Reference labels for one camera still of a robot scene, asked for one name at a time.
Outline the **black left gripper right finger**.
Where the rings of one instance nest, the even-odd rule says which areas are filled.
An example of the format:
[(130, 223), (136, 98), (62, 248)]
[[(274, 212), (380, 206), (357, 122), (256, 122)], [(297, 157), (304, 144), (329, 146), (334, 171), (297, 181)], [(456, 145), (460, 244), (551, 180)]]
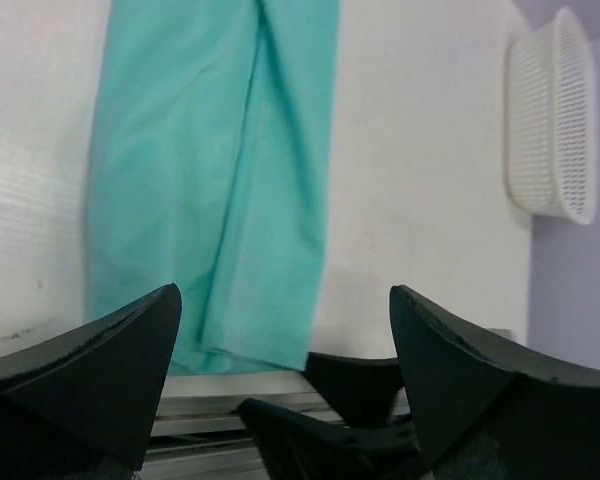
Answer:
[(404, 285), (389, 304), (434, 478), (600, 479), (600, 370), (524, 347)]

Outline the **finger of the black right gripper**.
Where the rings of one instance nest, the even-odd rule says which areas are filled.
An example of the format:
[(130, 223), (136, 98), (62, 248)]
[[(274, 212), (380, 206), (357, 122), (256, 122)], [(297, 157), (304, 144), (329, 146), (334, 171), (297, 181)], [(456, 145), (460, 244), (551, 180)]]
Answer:
[(411, 422), (379, 429), (326, 423), (249, 398), (237, 413), (271, 479), (419, 479)]
[(396, 358), (359, 359), (310, 352), (302, 376), (352, 428), (388, 426), (404, 387)]

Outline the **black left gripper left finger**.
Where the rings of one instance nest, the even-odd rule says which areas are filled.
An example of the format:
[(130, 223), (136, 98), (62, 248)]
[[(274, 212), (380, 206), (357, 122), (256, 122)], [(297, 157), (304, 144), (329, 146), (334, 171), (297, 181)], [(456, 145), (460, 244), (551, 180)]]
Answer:
[(170, 284), (0, 357), (0, 479), (130, 479), (142, 467), (181, 317)]

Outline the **mint green t-shirt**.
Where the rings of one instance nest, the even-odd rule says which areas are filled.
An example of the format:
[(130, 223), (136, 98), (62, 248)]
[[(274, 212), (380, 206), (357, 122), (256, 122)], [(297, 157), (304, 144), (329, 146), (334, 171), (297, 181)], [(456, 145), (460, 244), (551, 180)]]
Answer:
[(304, 368), (327, 249), (335, 1), (115, 1), (87, 312), (175, 284), (175, 375)]

